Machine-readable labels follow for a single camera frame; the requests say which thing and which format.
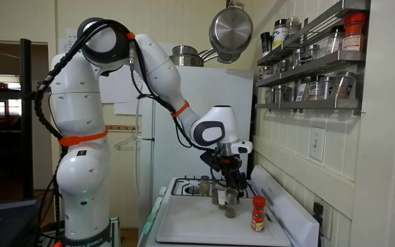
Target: switch plate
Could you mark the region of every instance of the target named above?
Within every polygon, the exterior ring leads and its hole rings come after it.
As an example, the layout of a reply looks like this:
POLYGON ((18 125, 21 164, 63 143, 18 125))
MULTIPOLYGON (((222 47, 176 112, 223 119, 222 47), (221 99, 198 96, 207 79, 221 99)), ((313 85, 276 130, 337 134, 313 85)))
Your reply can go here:
POLYGON ((321 128, 310 128, 310 147, 309 156, 317 161, 323 161, 324 141, 326 139, 326 130, 321 128))
POLYGON ((323 218, 323 228, 321 230, 321 233, 326 239, 331 240, 333 207, 319 196, 315 196, 314 202, 319 203, 324 207, 323 214, 321 215, 321 217, 323 218))

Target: stainless steel pot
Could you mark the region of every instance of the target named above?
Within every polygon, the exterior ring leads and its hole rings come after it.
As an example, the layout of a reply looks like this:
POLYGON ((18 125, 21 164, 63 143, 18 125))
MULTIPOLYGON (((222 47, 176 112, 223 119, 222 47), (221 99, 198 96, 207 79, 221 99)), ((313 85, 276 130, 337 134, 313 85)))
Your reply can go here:
POLYGON ((171 55, 170 59, 177 66, 204 67, 204 60, 198 55, 192 55, 192 54, 171 55))
POLYGON ((232 63, 251 42, 253 25, 244 5, 235 1, 221 10, 210 25, 210 44, 218 53, 218 61, 232 63))
POLYGON ((188 45, 178 45, 171 49, 173 55, 181 55, 181 54, 192 54, 197 55, 198 51, 191 46, 188 45))

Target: white refrigerator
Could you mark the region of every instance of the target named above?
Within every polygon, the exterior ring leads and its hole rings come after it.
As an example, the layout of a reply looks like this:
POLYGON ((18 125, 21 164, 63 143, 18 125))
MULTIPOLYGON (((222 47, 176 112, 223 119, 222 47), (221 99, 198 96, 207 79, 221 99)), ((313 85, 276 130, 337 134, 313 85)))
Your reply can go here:
MULTIPOLYGON (((237 119, 240 139, 249 140, 253 72, 248 70, 213 69, 177 66, 181 90, 193 111, 204 116, 214 105, 231 105, 237 119)), ((185 148, 177 140, 174 122, 168 110, 152 100, 141 100, 142 137, 139 166, 139 228, 147 221, 162 186, 173 177, 210 175, 210 167, 195 148, 185 148)), ((246 172, 248 155, 241 154, 246 172)))

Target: black pole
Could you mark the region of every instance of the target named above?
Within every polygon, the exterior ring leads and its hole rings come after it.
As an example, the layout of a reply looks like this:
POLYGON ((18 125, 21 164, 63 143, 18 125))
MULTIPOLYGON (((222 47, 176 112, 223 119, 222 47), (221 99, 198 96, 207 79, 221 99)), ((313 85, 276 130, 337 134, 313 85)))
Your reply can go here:
POLYGON ((21 140, 22 140, 22 195, 33 197, 33 126, 32 126, 32 42, 21 39, 21 140))

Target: white stove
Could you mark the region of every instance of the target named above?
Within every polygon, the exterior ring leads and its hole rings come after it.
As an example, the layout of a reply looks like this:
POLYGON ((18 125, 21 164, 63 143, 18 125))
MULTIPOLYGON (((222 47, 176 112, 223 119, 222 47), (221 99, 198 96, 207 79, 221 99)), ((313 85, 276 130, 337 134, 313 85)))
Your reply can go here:
POLYGON ((173 178, 161 188, 138 246, 317 247, 318 222, 262 167, 254 168, 232 219, 211 203, 211 197, 200 197, 190 189, 199 181, 173 178), (255 194, 267 200, 263 232, 250 225, 255 194))

